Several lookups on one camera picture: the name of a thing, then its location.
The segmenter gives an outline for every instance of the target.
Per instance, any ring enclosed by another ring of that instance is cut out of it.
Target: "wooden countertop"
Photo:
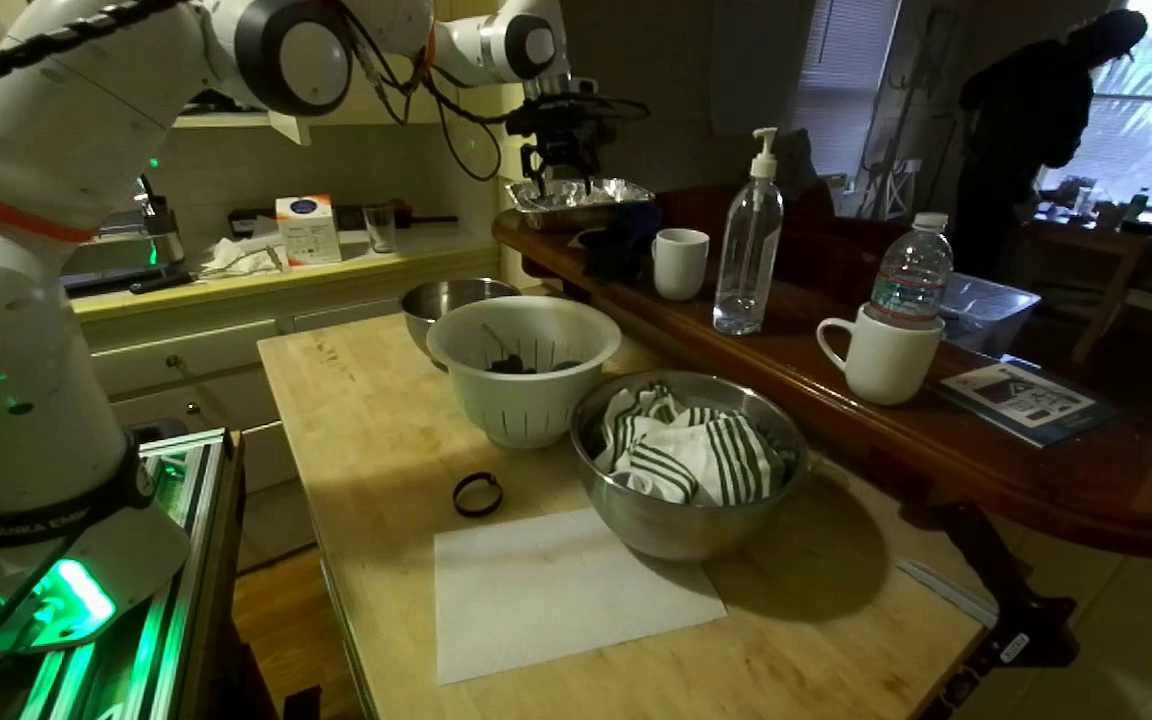
[[[731,338],[708,329],[705,298],[667,304],[643,286],[601,284],[583,276],[568,238],[542,235],[512,210],[497,220],[497,238],[625,322],[654,329],[692,363],[767,392],[816,445],[881,482],[931,501],[975,501],[1076,543],[1152,557],[1152,437],[1133,413],[1076,445],[1030,448],[931,392],[905,407],[863,407],[814,338],[822,314],[851,308],[776,284],[767,333]],[[972,363],[982,358],[939,346],[931,378]]]
[[[723,621],[439,687],[433,536],[583,507],[578,452],[493,448],[403,314],[261,338],[261,358],[382,717],[914,717],[982,636],[895,567],[951,550],[937,533],[862,478],[814,474],[757,543],[708,563]],[[607,368],[650,363],[627,338]],[[506,482],[493,521],[453,510],[470,473]]]

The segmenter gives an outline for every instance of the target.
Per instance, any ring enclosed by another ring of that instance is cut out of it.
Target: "wooden cutting board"
[[[578,456],[500,452],[403,333],[403,314],[261,338],[307,493],[337,621],[382,717],[914,717],[982,629],[895,570],[945,550],[862,478],[814,474],[745,550],[705,563],[711,624],[436,683],[433,541],[587,507]],[[643,342],[607,370],[659,363]],[[453,510],[453,482],[497,473],[493,521]]]

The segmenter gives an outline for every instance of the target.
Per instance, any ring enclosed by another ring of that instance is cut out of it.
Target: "towel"
[[[663,505],[757,505],[776,467],[762,432],[723,407],[688,407],[667,385],[620,388],[596,467]]]

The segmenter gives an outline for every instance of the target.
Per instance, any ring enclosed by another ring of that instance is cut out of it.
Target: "white mug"
[[[654,284],[663,298],[692,298],[708,273],[708,232],[659,229],[654,238]]]
[[[833,346],[833,333],[848,333],[848,356]],[[855,308],[855,321],[825,314],[816,322],[822,350],[848,374],[848,388],[863,404],[905,404],[923,388],[923,374],[937,358],[945,321],[931,322],[888,322],[872,314],[869,304]]]

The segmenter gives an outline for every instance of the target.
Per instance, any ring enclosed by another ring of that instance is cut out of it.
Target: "cardboard box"
[[[272,208],[287,261],[342,262],[334,196],[279,196]]]

